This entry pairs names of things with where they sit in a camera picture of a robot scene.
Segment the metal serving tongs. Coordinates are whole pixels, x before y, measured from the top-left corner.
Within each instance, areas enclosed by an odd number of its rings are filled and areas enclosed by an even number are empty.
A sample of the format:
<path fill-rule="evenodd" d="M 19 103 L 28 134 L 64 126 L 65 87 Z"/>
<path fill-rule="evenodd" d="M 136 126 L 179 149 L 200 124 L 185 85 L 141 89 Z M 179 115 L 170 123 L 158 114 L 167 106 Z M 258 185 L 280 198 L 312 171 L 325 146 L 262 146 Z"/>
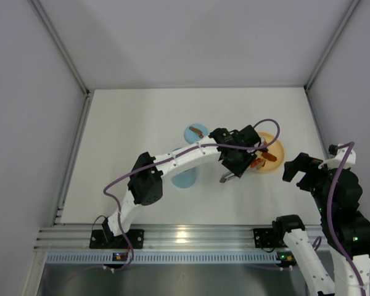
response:
<path fill-rule="evenodd" d="M 240 178 L 250 164 L 256 159 L 256 153 L 247 150 L 224 148 L 221 151 L 220 161 L 228 171 L 220 178 L 220 183 L 225 183 L 233 178 Z"/>

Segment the red orange grilled piece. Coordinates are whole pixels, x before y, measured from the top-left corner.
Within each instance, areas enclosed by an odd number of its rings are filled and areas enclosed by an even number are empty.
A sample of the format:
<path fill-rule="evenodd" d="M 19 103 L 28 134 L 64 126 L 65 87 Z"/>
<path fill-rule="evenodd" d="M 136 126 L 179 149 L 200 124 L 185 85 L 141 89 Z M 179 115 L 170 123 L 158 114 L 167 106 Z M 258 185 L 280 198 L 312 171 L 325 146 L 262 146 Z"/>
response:
<path fill-rule="evenodd" d="M 260 167 L 263 167 L 264 165 L 265 160 L 262 158 L 257 158 L 250 164 L 250 168 L 256 168 L 258 170 Z"/>

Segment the light blue cylindrical container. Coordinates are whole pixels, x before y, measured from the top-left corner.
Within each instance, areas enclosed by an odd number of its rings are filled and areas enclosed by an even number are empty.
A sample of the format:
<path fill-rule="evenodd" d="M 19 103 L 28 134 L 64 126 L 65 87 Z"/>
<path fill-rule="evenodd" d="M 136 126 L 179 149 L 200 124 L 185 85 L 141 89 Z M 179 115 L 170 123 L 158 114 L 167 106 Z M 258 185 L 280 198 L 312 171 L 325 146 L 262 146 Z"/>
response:
<path fill-rule="evenodd" d="M 194 185 L 197 179 L 197 168 L 191 168 L 175 175 L 171 178 L 171 182 L 178 188 L 186 189 Z"/>

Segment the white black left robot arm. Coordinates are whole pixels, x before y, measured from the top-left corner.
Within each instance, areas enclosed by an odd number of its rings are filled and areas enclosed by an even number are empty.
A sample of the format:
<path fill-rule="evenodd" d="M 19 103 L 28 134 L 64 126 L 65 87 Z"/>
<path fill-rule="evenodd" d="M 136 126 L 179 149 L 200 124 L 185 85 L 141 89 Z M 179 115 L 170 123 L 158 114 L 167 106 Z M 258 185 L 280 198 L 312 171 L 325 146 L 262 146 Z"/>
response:
<path fill-rule="evenodd" d="M 117 209 L 102 224 L 109 238 L 120 236 L 129 228 L 141 207 L 163 197 L 163 183 L 204 163 L 219 162 L 228 173 L 224 178 L 240 178 L 264 149 L 265 139 L 248 125 L 242 130 L 217 128 L 193 144 L 167 154 L 139 155 L 133 169 L 109 183 L 103 193 L 115 200 Z"/>

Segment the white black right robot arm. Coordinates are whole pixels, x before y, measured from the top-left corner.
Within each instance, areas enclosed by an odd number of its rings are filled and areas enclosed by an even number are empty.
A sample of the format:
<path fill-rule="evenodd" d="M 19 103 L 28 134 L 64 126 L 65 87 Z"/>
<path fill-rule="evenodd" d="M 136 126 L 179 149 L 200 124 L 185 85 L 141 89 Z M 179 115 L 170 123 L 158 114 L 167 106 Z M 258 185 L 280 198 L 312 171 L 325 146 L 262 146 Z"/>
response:
<path fill-rule="evenodd" d="M 284 164 L 282 178 L 286 182 L 298 172 L 304 173 L 297 187 L 314 198 L 334 265 L 330 276 L 299 216 L 280 216 L 273 221 L 274 233 L 290 249 L 310 295 L 370 294 L 370 222 L 358 210 L 363 190 L 350 169 L 354 162 L 340 167 L 344 156 L 343 149 L 326 161 L 301 153 Z"/>

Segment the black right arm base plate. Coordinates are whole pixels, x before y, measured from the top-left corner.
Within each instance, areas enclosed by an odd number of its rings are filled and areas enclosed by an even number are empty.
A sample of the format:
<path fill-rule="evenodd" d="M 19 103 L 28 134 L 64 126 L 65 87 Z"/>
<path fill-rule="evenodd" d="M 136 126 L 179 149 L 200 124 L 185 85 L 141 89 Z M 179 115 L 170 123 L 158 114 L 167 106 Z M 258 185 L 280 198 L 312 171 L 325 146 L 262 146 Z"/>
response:
<path fill-rule="evenodd" d="M 273 228 L 254 228 L 253 238 L 255 247 L 267 252 L 286 247 L 285 243 L 278 238 Z"/>

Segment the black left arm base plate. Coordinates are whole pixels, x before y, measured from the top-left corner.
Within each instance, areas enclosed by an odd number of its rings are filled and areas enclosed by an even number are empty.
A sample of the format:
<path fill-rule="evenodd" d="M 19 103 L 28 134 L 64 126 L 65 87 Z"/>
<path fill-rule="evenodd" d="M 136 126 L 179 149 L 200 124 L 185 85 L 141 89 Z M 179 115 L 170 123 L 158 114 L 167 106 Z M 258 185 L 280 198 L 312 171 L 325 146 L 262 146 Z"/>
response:
<path fill-rule="evenodd" d="M 144 245 L 144 230 L 130 229 L 126 234 L 133 249 L 142 249 Z M 89 241 L 90 249 L 127 249 L 129 244 L 125 238 L 120 235 L 109 238 L 102 229 L 95 229 L 91 233 Z"/>

